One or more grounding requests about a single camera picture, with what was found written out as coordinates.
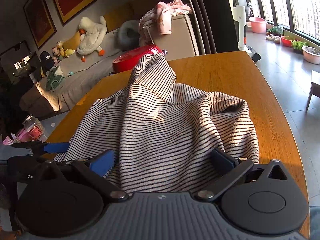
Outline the pink clothes pile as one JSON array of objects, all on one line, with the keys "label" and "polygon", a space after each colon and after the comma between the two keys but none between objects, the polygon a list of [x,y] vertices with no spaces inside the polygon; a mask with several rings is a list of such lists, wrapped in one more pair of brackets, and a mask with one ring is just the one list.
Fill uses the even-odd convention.
[{"label": "pink clothes pile", "polygon": [[184,4],[181,0],[173,0],[170,3],[159,2],[155,7],[149,10],[139,22],[139,46],[146,46],[151,43],[147,27],[156,25],[160,35],[170,35],[171,18],[178,15],[187,15],[192,12],[192,8]]}]

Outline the white goose plush toy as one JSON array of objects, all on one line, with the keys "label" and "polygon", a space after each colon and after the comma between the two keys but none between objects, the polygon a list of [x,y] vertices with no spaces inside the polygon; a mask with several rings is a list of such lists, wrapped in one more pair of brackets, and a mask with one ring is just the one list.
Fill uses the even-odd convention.
[{"label": "white goose plush toy", "polygon": [[80,44],[77,47],[77,53],[81,56],[81,61],[86,62],[85,56],[94,51],[97,51],[99,56],[104,56],[105,51],[100,46],[107,32],[104,16],[99,17],[98,23],[87,17],[82,17],[78,29]]}]

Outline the light pink basin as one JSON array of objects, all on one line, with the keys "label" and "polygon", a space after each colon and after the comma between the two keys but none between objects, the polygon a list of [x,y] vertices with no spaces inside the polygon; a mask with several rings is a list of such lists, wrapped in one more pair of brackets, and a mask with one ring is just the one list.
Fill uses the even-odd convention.
[{"label": "light pink basin", "polygon": [[303,57],[304,60],[312,64],[320,64],[320,51],[310,46],[303,46]]}]

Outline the red framed picture left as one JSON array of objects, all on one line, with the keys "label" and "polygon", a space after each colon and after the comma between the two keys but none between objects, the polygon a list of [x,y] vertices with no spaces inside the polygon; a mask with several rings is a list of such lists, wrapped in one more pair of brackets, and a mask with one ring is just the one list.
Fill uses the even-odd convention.
[{"label": "red framed picture left", "polygon": [[27,0],[23,11],[35,44],[40,49],[57,32],[46,0]]}]

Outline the red plastic basin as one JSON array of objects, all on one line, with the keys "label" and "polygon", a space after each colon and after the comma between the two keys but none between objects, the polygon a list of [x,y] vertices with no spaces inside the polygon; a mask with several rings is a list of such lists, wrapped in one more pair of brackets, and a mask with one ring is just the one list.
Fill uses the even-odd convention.
[{"label": "red plastic basin", "polygon": [[293,42],[296,41],[294,37],[291,36],[281,36],[280,37],[281,44],[285,47],[292,48],[293,47]]}]

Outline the glass candy jar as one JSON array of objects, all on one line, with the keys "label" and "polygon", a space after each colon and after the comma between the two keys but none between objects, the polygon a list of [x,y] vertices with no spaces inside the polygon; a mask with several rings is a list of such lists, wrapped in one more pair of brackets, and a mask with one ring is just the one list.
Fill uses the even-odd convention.
[{"label": "glass candy jar", "polygon": [[25,129],[25,132],[29,136],[29,138],[39,141],[45,141],[46,136],[44,135],[44,127],[41,124],[41,122],[38,120],[38,118],[34,117],[33,115],[28,115],[26,119],[23,122],[23,126]]}]

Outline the striped knit sweater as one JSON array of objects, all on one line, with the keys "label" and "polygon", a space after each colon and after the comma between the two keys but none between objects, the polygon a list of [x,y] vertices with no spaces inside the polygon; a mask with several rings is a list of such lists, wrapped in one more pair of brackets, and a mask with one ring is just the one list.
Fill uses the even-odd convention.
[{"label": "striped knit sweater", "polygon": [[127,193],[195,192],[218,176],[214,148],[259,163],[247,102],[177,83],[157,54],[140,59],[125,88],[93,103],[55,161],[114,150],[116,165],[104,176]]}]

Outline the pink slippers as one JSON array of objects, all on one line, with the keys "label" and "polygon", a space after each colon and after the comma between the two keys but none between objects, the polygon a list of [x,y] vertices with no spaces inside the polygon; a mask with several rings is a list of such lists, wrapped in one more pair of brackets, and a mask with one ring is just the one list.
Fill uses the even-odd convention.
[{"label": "pink slippers", "polygon": [[280,42],[281,42],[280,36],[273,35],[273,34],[267,35],[267,36],[266,36],[266,40],[267,40],[267,41],[273,41],[273,42],[276,43],[276,44],[280,44]]}]

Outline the black cap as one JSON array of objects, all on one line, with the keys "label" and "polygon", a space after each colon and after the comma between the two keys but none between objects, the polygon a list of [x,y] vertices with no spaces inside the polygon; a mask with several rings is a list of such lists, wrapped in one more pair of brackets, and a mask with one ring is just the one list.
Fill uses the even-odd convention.
[{"label": "black cap", "polygon": [[40,54],[41,67],[44,73],[50,71],[50,69],[54,66],[54,60],[51,55],[47,51],[43,51]]}]

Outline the small wooden stool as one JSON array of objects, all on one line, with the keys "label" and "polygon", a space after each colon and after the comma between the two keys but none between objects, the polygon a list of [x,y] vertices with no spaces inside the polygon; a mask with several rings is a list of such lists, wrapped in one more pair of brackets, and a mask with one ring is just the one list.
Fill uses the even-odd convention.
[{"label": "small wooden stool", "polygon": [[309,109],[311,97],[313,95],[317,96],[318,98],[320,97],[319,90],[320,90],[320,73],[313,70],[311,72],[311,87],[310,87],[310,92],[309,92],[309,96],[308,96],[308,100],[307,100],[307,104],[306,104],[306,109],[305,109],[306,112]]}]

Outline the beige sofa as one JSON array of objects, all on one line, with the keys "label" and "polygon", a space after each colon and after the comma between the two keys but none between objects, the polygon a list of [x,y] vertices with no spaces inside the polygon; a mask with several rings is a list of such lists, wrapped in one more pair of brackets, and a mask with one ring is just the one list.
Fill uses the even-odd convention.
[{"label": "beige sofa", "polygon": [[[188,14],[171,18],[172,33],[170,35],[160,35],[155,24],[147,27],[147,31],[149,28],[154,28],[158,36],[174,36],[177,33],[177,30],[173,28],[175,17],[187,18]],[[100,45],[105,51],[104,56],[99,56],[98,52],[94,51],[85,56],[86,62],[82,62],[81,56],[75,50],[74,54],[62,61],[54,61],[54,67],[61,67],[65,79],[55,90],[46,91],[49,71],[43,72],[44,77],[21,97],[20,108],[37,118],[71,110],[101,79],[112,72],[113,61],[127,51],[121,50],[118,45],[118,30],[126,21],[129,20],[121,20],[117,26],[112,28],[106,25],[107,32]]]}]

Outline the grey neck pillow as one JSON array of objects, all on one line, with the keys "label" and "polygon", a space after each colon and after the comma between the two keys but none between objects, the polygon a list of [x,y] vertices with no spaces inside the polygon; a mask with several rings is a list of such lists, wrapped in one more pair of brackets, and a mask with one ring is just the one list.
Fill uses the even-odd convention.
[{"label": "grey neck pillow", "polygon": [[124,22],[118,30],[118,45],[121,50],[133,50],[139,47],[139,21]]}]

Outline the green cloth on sofa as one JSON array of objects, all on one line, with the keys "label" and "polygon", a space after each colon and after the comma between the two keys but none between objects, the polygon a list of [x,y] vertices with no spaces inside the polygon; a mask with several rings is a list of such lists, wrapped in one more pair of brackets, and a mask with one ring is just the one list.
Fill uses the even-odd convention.
[{"label": "green cloth on sofa", "polygon": [[55,66],[50,69],[47,75],[46,91],[55,90],[65,79],[60,66]]}]

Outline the white floor cleaner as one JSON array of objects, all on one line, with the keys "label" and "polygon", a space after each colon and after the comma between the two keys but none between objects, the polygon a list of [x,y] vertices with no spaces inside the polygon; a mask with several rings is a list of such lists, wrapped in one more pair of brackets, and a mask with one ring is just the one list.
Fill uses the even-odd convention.
[{"label": "white floor cleaner", "polygon": [[252,47],[246,46],[247,24],[245,7],[241,5],[234,7],[233,16],[239,51],[245,51],[255,63],[258,62],[261,56]]}]

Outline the green leafy plants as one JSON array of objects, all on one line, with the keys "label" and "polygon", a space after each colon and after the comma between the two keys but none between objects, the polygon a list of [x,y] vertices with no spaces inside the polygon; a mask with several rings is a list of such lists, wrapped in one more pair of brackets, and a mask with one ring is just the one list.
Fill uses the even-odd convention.
[{"label": "green leafy plants", "polygon": [[300,40],[293,40],[291,41],[291,43],[292,43],[293,52],[297,54],[302,54],[303,53],[302,47],[307,45],[306,42],[303,42]]}]

